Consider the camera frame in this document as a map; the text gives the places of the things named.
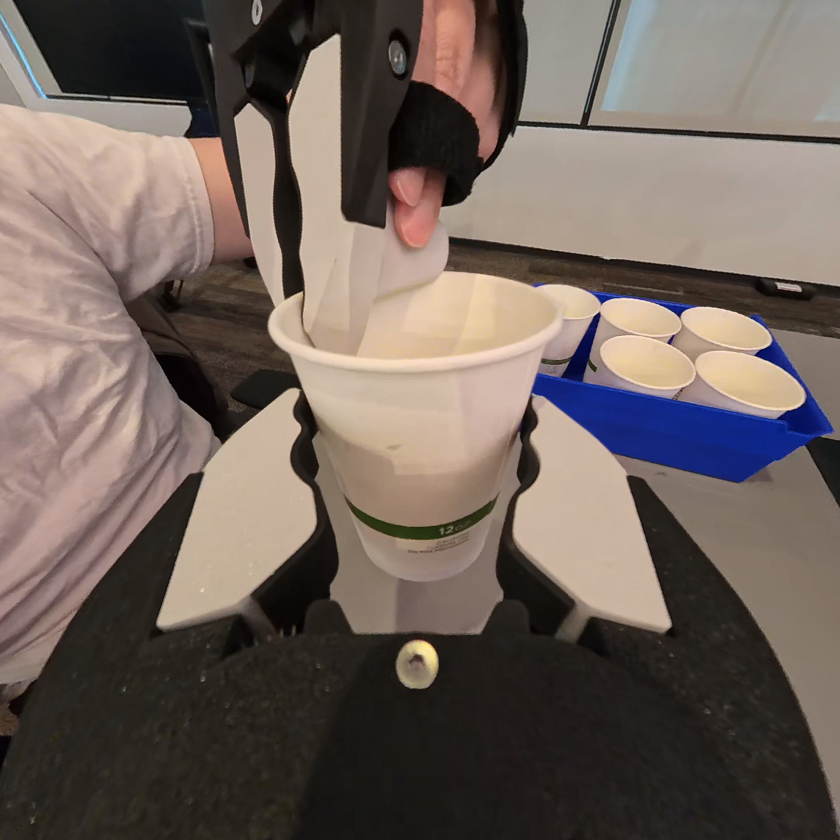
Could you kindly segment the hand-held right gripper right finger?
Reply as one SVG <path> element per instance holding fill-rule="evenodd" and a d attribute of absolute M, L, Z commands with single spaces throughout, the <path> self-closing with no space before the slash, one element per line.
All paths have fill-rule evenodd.
<path fill-rule="evenodd" d="M 592 619 L 655 634 L 672 627 L 629 476 L 543 396 L 520 426 L 518 487 L 497 554 L 507 600 L 535 634 L 575 643 Z"/>

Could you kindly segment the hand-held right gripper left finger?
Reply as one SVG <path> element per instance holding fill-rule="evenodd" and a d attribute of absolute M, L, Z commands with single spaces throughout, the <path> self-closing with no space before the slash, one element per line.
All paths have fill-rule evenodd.
<path fill-rule="evenodd" d="M 260 638 L 302 630 L 340 556 L 306 396 L 285 391 L 207 463 L 157 618 L 162 632 L 240 617 Z"/>

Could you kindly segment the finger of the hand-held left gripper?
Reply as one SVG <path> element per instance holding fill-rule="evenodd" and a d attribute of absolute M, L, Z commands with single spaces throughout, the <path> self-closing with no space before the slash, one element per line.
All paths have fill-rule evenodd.
<path fill-rule="evenodd" d="M 289 115 L 292 84 L 272 101 L 250 99 L 237 114 L 237 152 L 243 218 L 257 269 L 274 305 L 302 296 L 302 204 L 291 160 Z"/>
<path fill-rule="evenodd" d="M 445 271 L 449 237 L 437 223 L 424 248 L 404 245 L 389 188 L 384 227 L 345 219 L 341 57 L 339 35 L 309 54 L 288 111 L 290 160 L 301 196 L 302 327 L 319 350 L 417 358 L 424 354 L 422 341 L 405 319 Z"/>

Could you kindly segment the blue plastic bin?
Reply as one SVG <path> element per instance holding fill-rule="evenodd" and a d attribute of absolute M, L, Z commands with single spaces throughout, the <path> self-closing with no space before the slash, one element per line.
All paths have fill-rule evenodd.
<path fill-rule="evenodd" d="M 679 317 L 690 308 L 686 304 L 652 302 Z M 793 375 L 807 394 L 802 407 L 777 419 L 585 383 L 583 375 L 599 314 L 563 376 L 538 373 L 533 392 L 549 399 L 616 455 L 743 481 L 833 430 L 774 339 L 769 348 L 755 356 Z"/>

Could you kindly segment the person's left forearm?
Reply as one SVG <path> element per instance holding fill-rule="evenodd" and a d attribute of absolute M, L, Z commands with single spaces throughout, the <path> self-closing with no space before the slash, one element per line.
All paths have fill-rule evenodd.
<path fill-rule="evenodd" d="M 201 168 L 213 220 L 213 259 L 222 265 L 254 257 L 219 138 L 189 139 Z"/>

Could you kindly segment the person's left hand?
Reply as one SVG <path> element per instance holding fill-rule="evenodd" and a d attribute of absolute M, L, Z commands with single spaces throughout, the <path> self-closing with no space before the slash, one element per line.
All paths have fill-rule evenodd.
<path fill-rule="evenodd" d="M 479 131 L 483 162 L 497 147 L 507 93 L 507 72 L 495 2 L 429 1 L 413 78 L 464 106 Z M 438 225 L 447 176 L 424 167 L 389 174 L 393 223 L 402 242 L 424 248 Z"/>

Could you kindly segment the large dark wall screen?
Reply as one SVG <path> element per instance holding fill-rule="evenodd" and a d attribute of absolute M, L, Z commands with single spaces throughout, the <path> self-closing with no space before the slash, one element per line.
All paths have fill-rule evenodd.
<path fill-rule="evenodd" d="M 199 102 L 199 1 L 2 2 L 2 69 L 29 106 Z"/>

